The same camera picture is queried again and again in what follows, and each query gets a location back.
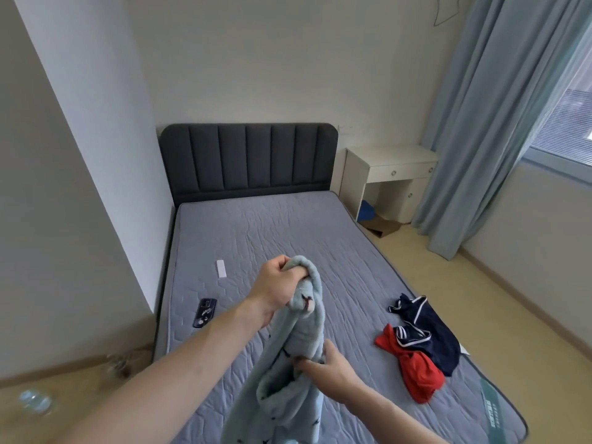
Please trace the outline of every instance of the hand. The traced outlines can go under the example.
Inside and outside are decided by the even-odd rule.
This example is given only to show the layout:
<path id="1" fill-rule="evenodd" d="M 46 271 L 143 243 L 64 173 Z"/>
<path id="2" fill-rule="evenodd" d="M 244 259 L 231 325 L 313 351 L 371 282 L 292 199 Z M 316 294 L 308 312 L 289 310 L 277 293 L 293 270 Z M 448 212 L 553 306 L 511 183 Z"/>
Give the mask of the hand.
<path id="1" fill-rule="evenodd" d="M 325 340 L 323 352 L 324 365 L 300 357 L 294 359 L 294 366 L 308 375 L 325 396 L 347 406 L 355 396 L 356 390 L 366 385 L 335 344 Z"/>
<path id="2" fill-rule="evenodd" d="M 295 266 L 287 271 L 282 271 L 289 260 L 289 257 L 280 255 L 266 261 L 261 266 L 257 279 L 246 298 L 261 309 L 263 315 L 261 327 L 267 326 L 273 314 L 290 302 L 298 281 L 308 276 L 308 271 L 303 266 Z"/>

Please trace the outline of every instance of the white desk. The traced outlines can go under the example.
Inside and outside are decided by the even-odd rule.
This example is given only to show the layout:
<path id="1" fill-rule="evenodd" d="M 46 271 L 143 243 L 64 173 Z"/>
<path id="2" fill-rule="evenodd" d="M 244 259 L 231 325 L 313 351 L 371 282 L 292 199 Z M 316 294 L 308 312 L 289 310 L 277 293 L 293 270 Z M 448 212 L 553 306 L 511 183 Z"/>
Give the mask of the white desk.
<path id="1" fill-rule="evenodd" d="M 339 199 L 357 218 L 366 184 L 381 182 L 376 213 L 409 223 L 437 162 L 436 153 L 417 145 L 348 148 Z"/>

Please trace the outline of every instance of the person's left hand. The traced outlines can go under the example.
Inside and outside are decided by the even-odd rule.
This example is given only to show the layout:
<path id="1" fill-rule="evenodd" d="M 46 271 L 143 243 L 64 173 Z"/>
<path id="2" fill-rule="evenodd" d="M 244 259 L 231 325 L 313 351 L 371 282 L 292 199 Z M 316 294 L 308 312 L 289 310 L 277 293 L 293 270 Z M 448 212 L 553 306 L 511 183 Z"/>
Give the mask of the person's left hand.
<path id="1" fill-rule="evenodd" d="M 289 260 L 289 257 L 280 255 L 266 261 L 261 266 L 257 279 L 246 298 L 261 309 L 262 327 L 269 324 L 277 310 L 290 302 L 298 281 L 308 276 L 308 271 L 303 266 L 295 266 L 287 271 L 282 271 Z"/>

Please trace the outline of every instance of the navy blue clothing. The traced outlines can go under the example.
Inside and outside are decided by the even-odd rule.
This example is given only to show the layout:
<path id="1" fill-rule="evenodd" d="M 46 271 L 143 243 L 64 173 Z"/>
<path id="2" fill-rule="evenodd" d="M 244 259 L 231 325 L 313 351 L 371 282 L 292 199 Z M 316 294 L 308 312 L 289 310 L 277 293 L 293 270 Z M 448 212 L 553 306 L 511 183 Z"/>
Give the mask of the navy blue clothing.
<path id="1" fill-rule="evenodd" d="M 395 328 L 399 346 L 412 351 L 422 351 L 445 376 L 450 377 L 458 366 L 461 345 L 427 302 L 427 298 L 419 296 L 411 300 L 401 294 L 388 310 L 398 314 L 404 321 L 404 326 Z"/>

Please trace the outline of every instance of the dark gray headboard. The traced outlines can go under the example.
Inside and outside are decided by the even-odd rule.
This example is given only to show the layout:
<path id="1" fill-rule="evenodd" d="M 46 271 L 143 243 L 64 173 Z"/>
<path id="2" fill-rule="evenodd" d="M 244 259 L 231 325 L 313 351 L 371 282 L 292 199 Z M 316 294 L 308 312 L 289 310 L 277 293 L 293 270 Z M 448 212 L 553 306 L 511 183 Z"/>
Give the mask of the dark gray headboard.
<path id="1" fill-rule="evenodd" d="M 329 190 L 337 130 L 327 123 L 172 124 L 159 143 L 178 207 Z"/>

